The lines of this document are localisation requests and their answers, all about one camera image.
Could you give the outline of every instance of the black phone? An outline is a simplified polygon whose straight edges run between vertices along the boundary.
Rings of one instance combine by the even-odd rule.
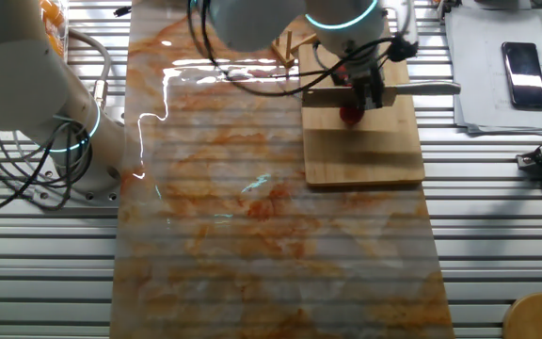
[[[542,72],[536,45],[505,42],[502,51],[514,107],[542,108]]]

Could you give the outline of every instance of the orange-stained mat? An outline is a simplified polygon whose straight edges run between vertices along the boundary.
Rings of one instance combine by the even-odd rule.
[[[166,3],[132,13],[111,338],[453,338],[421,187],[309,188],[300,101],[228,84]],[[214,44],[247,86],[298,85]]]

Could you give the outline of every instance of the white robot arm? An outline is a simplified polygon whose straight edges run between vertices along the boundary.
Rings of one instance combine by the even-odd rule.
[[[231,49],[253,52],[267,47],[297,16],[306,14],[329,52],[345,57],[347,49],[379,39],[385,10],[396,12],[406,40],[418,41],[411,1],[395,0],[223,0],[211,1],[218,37]]]
[[[118,184],[108,172],[120,169],[124,149],[118,140],[124,131],[53,50],[40,11],[38,0],[0,0],[0,131],[20,130],[44,145],[61,119],[77,121],[90,135],[93,161],[73,187],[108,189]],[[81,140],[73,138],[75,143]],[[65,162],[66,144],[62,133],[54,145],[60,151],[51,153],[57,164]],[[72,151],[72,162],[79,156]]]
[[[385,34],[387,9],[395,11],[398,25],[387,57],[394,62],[414,57],[419,45],[411,0],[198,0],[197,3],[200,12],[208,9],[204,18],[210,17],[218,37],[231,49],[242,52],[267,47],[291,21],[304,14],[317,39],[343,60],[347,82],[356,94],[351,106],[359,110],[384,105],[384,83],[376,46]],[[460,87],[452,83],[417,84],[407,88],[413,90],[409,94],[420,95],[460,91]]]

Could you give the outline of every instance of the metal slotted table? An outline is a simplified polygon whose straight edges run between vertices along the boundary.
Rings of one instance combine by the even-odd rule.
[[[119,121],[130,16],[112,12],[128,5],[71,0],[70,9],[71,26],[110,50],[106,111]],[[408,62],[411,79],[452,80],[444,26],[432,3],[416,1],[416,14],[421,48]],[[69,63],[92,86],[104,61],[72,41]],[[542,292],[542,184],[525,180],[514,161],[542,137],[470,137],[454,125],[452,97],[414,97],[414,103],[455,335],[500,337],[509,304]],[[6,194],[0,184],[0,200]],[[25,202],[0,211],[0,339],[108,336],[118,204],[107,198],[73,202],[57,214],[43,215]]]

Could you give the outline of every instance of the round wooden object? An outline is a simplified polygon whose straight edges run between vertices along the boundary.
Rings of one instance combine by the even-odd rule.
[[[542,339],[542,293],[518,299],[503,320],[503,339]]]

